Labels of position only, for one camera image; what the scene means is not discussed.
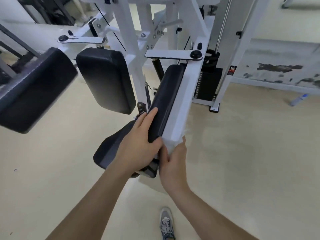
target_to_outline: beige floor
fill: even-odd
[[[153,72],[146,76],[158,84]],[[263,240],[320,236],[320,97],[289,107],[296,95],[231,84],[218,114],[193,104],[187,122],[191,188]],[[99,107],[75,80],[30,133],[1,127],[0,239],[45,239],[102,174],[95,150],[133,114]],[[163,206],[177,239],[199,239],[158,177],[128,181],[103,239],[161,239]]]

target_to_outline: shoe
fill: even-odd
[[[160,230],[162,240],[167,240],[169,238],[176,239],[174,236],[174,220],[168,207],[163,207],[160,211]]]

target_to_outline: forearm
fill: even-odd
[[[171,197],[202,240],[256,240],[210,207],[190,189],[172,194]]]
[[[47,240],[101,239],[117,199],[130,177],[114,161],[48,236]]]

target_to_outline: sticker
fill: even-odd
[[[233,74],[235,73],[236,69],[237,69],[236,65],[231,65],[227,75],[233,76]]]

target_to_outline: exercise machine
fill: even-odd
[[[100,13],[50,48],[0,89],[0,125],[27,133],[77,76],[85,79],[103,108],[139,114],[158,107],[148,140],[161,136],[169,153],[182,141],[191,103],[218,112],[224,92],[249,45],[269,0],[82,0]],[[135,31],[130,3],[137,5],[142,31]],[[151,4],[165,4],[152,17]],[[110,26],[115,17],[118,27]],[[168,50],[155,48],[167,28]],[[193,47],[178,50],[178,34],[189,32]],[[93,44],[95,48],[85,48]],[[150,101],[142,66],[152,59],[160,79]],[[160,59],[170,59],[164,72]],[[134,96],[130,75],[134,83]],[[105,139],[94,161],[106,168],[134,120]],[[154,178],[158,159],[138,171]]]

